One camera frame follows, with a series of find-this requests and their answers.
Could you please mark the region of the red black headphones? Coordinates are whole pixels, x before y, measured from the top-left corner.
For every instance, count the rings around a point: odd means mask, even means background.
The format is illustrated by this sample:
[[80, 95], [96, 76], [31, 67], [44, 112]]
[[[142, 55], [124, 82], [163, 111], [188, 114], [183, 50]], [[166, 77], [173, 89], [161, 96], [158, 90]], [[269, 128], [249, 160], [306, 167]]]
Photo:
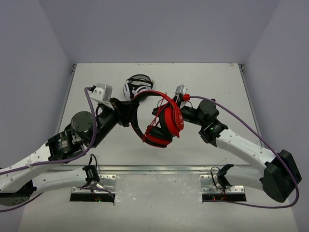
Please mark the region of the red black headphones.
[[138, 124], [138, 110], [136, 110], [131, 126], [142, 142], [150, 146], [166, 148], [172, 142], [173, 137], [180, 137], [180, 131], [184, 128], [183, 116], [174, 100], [166, 93], [157, 90], [143, 91], [137, 94], [132, 101], [140, 102], [150, 96], [162, 97], [167, 101], [166, 104], [159, 106], [166, 108], [164, 116], [155, 116], [146, 131], [142, 132]]

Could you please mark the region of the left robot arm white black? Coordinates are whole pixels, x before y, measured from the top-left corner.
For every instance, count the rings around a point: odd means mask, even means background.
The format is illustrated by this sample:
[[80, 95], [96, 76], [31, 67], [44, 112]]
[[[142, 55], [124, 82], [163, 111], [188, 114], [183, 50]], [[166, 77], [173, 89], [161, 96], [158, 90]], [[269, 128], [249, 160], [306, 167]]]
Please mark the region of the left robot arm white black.
[[129, 126], [139, 107], [138, 102], [112, 98], [100, 104], [102, 112], [76, 113], [64, 131], [56, 134], [18, 163], [0, 171], [0, 204], [5, 211], [17, 209], [47, 191], [77, 187], [99, 190], [98, 168], [91, 163], [72, 171], [54, 173], [51, 170], [75, 161], [92, 149], [117, 125]]

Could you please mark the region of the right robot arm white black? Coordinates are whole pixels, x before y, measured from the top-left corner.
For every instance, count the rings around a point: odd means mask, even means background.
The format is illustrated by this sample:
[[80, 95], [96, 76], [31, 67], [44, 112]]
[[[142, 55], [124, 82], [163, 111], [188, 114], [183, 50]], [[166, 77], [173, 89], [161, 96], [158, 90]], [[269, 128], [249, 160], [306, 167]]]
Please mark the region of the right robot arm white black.
[[270, 145], [262, 147], [241, 137], [227, 125], [218, 120], [218, 106], [226, 108], [204, 97], [198, 97], [198, 108], [185, 104], [192, 98], [188, 94], [175, 94], [175, 101], [180, 107], [183, 120], [201, 127], [201, 139], [215, 148], [225, 150], [251, 165], [250, 169], [225, 164], [211, 172], [215, 187], [225, 192], [233, 185], [244, 185], [262, 190], [276, 202], [283, 203], [292, 192], [296, 193], [295, 202], [299, 199], [298, 184], [302, 180], [293, 155], [282, 150], [276, 152]]

